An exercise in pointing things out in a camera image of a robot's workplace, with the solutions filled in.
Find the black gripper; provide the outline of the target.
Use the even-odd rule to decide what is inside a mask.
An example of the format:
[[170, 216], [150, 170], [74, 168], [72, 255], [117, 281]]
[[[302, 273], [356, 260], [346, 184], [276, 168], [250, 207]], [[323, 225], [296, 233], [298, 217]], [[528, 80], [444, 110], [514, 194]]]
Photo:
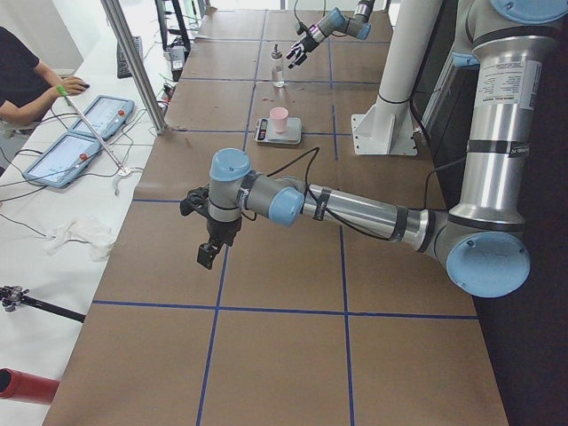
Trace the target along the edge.
[[321, 42], [319, 27], [308, 27], [304, 30], [304, 36], [298, 40], [287, 54], [288, 68], [299, 67], [307, 59], [307, 54], [318, 47]]
[[241, 230], [241, 224], [241, 218], [231, 222], [221, 222], [210, 217], [207, 221], [209, 240], [199, 246], [197, 262], [211, 270], [223, 245], [228, 247], [233, 245], [237, 233]]

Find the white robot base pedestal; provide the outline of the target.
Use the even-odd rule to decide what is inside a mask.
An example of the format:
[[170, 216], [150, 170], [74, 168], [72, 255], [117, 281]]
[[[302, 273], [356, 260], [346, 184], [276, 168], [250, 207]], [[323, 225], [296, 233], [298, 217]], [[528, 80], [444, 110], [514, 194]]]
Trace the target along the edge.
[[417, 155], [411, 100], [441, 5], [441, 0], [401, 3], [376, 102], [351, 117], [356, 155]]

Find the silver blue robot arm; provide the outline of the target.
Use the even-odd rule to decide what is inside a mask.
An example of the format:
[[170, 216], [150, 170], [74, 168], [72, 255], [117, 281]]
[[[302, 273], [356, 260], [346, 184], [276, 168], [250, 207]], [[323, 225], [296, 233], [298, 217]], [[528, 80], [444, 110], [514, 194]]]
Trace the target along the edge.
[[296, 33], [302, 38], [291, 46], [286, 56], [286, 59], [290, 60], [288, 68], [301, 66], [307, 60], [308, 54], [335, 32], [340, 36], [366, 40], [371, 29], [368, 22], [374, 5], [374, 1], [358, 1], [352, 17], [346, 17], [335, 7], [330, 12], [325, 12], [318, 22], [309, 27], [298, 18], [294, 8]]
[[567, 13], [564, 1], [461, 1], [454, 33], [457, 67], [478, 70], [459, 202], [448, 212], [373, 201], [294, 177], [253, 170], [236, 148], [216, 152], [208, 185], [182, 201], [183, 215], [207, 220], [209, 239], [199, 264], [210, 268], [255, 212], [289, 226], [300, 215], [334, 221], [380, 241], [403, 241], [437, 259], [462, 290], [500, 297], [524, 284], [530, 256], [517, 198], [529, 154], [540, 72], [557, 44]]

